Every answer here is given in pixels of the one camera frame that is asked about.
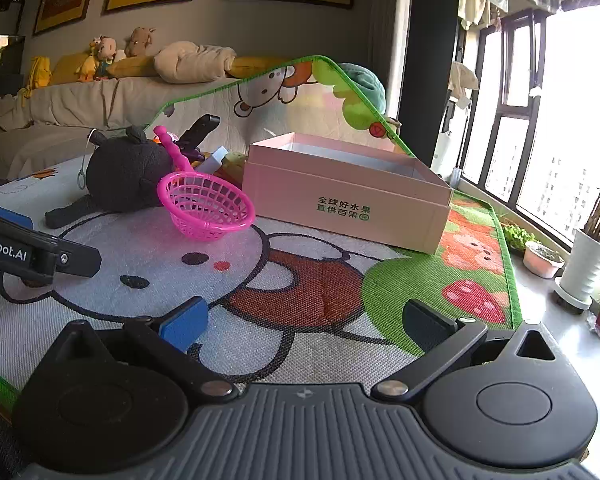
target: brown plush toy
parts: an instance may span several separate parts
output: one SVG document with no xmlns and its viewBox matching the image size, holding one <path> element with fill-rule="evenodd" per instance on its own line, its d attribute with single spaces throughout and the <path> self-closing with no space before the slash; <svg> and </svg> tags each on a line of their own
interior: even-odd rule
<svg viewBox="0 0 600 480">
<path fill-rule="evenodd" d="M 127 57 L 145 56 L 146 48 L 151 45 L 154 28 L 136 27 L 128 38 L 125 54 Z"/>
</svg>

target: stuffed animal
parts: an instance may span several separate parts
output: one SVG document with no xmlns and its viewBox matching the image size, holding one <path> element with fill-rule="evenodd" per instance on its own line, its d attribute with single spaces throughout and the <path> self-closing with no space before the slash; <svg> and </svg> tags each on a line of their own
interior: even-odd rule
<svg viewBox="0 0 600 480">
<path fill-rule="evenodd" d="M 89 82 L 93 81 L 93 77 L 96 75 L 98 68 L 98 62 L 96 61 L 96 50 L 100 44 L 100 38 L 93 38 L 93 41 L 89 44 L 89 56 L 85 59 L 82 64 L 75 70 L 75 73 L 79 74 L 79 81 Z"/>
<path fill-rule="evenodd" d="M 125 54 L 127 57 L 145 56 L 146 48 L 152 43 L 154 28 L 137 27 L 128 38 Z"/>
<path fill-rule="evenodd" d="M 116 40 L 108 36 L 101 36 L 100 43 L 96 51 L 96 57 L 99 64 L 96 70 L 95 80 L 109 79 L 107 68 L 114 62 L 116 58 Z"/>
<path fill-rule="evenodd" d="M 111 139 L 95 130 L 90 141 L 97 148 L 86 171 L 89 194 L 67 207 L 46 212 L 45 222 L 51 229 L 96 211 L 123 213 L 160 205 L 158 182 L 174 171 L 167 150 L 149 142 L 140 126 L 129 126 L 125 137 Z"/>
</svg>

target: window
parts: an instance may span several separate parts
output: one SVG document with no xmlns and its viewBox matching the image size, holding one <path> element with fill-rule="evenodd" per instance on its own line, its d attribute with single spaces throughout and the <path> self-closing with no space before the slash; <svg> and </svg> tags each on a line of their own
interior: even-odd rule
<svg viewBox="0 0 600 480">
<path fill-rule="evenodd" d="M 472 132 L 466 143 L 467 150 L 462 165 L 464 176 L 473 182 L 480 180 L 484 153 L 487 150 L 487 144 L 491 136 L 493 119 L 500 95 L 500 63 L 502 58 L 500 37 L 500 32 L 488 35 L 485 40 L 482 70 L 478 70 L 478 72 L 482 72 L 480 91 L 475 107 L 472 109 L 474 115 Z"/>
<path fill-rule="evenodd" d="M 476 72 L 462 176 L 569 247 L 600 188 L 600 6 L 506 16 Z"/>
</svg>

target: pink box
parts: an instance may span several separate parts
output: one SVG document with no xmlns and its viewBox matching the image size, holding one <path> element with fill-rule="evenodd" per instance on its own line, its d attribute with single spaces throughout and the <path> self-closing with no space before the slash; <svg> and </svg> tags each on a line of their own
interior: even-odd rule
<svg viewBox="0 0 600 480">
<path fill-rule="evenodd" d="M 453 193 L 417 158 L 295 133 L 250 146 L 242 189 L 259 216 L 429 254 Z"/>
</svg>

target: white flower pot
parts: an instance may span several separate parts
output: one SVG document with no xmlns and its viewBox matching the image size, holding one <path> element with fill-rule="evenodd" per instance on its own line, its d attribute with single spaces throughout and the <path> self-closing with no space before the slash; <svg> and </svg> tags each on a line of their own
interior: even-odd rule
<svg viewBox="0 0 600 480">
<path fill-rule="evenodd" d="M 560 288 L 575 299 L 590 303 L 591 293 L 599 279 L 600 244 L 578 230 Z"/>
</svg>

